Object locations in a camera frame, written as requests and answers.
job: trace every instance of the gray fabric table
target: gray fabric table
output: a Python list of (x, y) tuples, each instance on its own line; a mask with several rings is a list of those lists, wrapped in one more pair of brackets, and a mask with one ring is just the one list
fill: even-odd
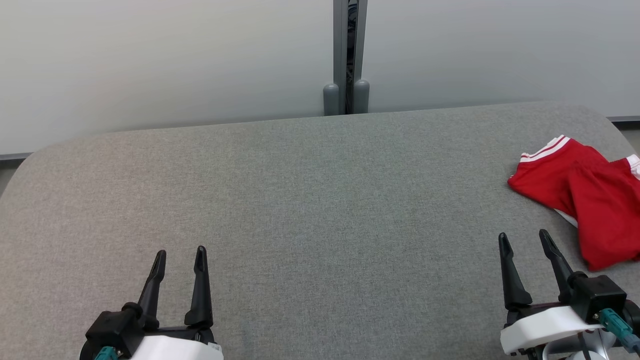
[[(227, 359), (507, 359), (497, 236), (535, 302), (576, 230), (512, 192), (522, 152), (565, 134), (633, 153), (603, 116), (532, 102), (184, 127), (38, 151), (0, 199), (0, 359), (75, 359), (103, 310), (168, 252), (158, 318), (189, 309), (209, 252)], [(605, 271), (640, 301), (640, 264)], [(616, 352), (624, 358), (623, 352)]]

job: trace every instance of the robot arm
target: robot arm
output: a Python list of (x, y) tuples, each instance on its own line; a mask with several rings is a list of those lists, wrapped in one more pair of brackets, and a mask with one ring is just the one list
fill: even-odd
[(121, 311), (103, 311), (86, 332), (80, 360), (223, 360), (211, 326), (211, 287), (207, 250), (198, 247), (193, 266), (195, 283), (191, 309), (183, 327), (160, 328), (156, 318), (160, 283), (164, 278), (166, 251), (160, 250), (137, 303)]
[(546, 360), (550, 354), (573, 352), (578, 359), (608, 359), (612, 347), (640, 354), (640, 308), (605, 275), (574, 272), (546, 230), (540, 230), (560, 291), (558, 302), (534, 304), (513, 264), (507, 236), (500, 234), (500, 265), (507, 322), (500, 332), (505, 354)]

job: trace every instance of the white wall panel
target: white wall panel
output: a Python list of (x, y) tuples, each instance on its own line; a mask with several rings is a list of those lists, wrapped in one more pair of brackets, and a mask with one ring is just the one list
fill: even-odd
[(636, 0), (369, 0), (369, 112), (529, 100), (640, 115)]
[(106, 131), (318, 116), (331, 82), (331, 1), (0, 2), (0, 154)]

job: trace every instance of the teal cable connector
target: teal cable connector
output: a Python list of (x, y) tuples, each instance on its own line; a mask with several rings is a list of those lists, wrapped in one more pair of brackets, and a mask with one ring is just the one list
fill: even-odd
[(640, 352), (640, 338), (634, 330), (613, 309), (607, 308), (594, 316), (609, 332), (614, 334), (628, 352)]
[(103, 347), (95, 357), (95, 360), (118, 360), (116, 349), (112, 347)]

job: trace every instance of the red garment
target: red garment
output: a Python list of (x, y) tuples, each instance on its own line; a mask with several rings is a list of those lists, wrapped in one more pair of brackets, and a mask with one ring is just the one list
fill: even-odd
[(640, 159), (609, 163), (594, 148), (559, 136), (522, 154), (508, 184), (578, 227), (582, 257), (597, 271), (640, 254)]

